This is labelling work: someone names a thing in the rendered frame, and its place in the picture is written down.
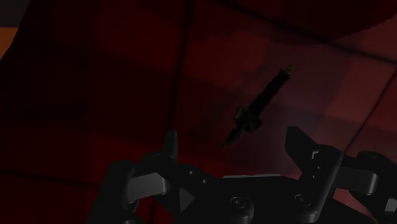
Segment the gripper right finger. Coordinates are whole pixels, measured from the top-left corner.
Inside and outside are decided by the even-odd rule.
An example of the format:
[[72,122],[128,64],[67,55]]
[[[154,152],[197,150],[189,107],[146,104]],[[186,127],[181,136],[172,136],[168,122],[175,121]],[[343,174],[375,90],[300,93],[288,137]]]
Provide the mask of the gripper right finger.
[[351,157],[316,143],[296,126],[287,129],[285,150],[302,172],[289,212],[297,223],[318,221],[339,188],[349,191],[379,224],[397,224],[397,208],[386,210],[389,199],[397,200],[397,164],[385,155],[361,151]]

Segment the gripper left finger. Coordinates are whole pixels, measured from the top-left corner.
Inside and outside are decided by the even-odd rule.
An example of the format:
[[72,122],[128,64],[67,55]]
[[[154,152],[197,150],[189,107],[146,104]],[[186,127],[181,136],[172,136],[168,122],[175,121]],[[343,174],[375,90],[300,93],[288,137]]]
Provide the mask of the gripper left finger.
[[205,224],[205,172],[178,162],[178,138],[170,130],[160,151],[111,163],[102,179],[86,224],[145,224],[136,215],[139,201],[154,197],[174,221]]

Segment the black pen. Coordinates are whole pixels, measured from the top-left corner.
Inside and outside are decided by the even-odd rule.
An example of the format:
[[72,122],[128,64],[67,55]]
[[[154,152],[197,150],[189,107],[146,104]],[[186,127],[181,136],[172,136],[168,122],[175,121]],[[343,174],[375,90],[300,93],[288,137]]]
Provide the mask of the black pen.
[[283,85],[291,78],[293,66],[290,64],[280,69],[278,74],[267,84],[267,86],[254,98],[251,104],[245,108],[239,106],[233,116],[235,127],[227,135],[222,148],[225,149],[236,142],[243,131],[252,133],[262,125],[260,114],[270,104],[273,97],[280,91]]

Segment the red sofa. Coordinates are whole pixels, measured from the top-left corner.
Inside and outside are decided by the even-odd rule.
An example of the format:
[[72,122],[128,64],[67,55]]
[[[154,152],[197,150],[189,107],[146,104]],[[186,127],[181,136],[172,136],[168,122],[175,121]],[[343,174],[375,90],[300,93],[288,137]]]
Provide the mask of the red sofa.
[[[239,106],[291,78],[223,149]],[[178,133],[216,177],[282,174],[299,126],[341,150],[397,137],[397,0],[31,0],[0,60],[0,224],[85,224],[107,166]]]

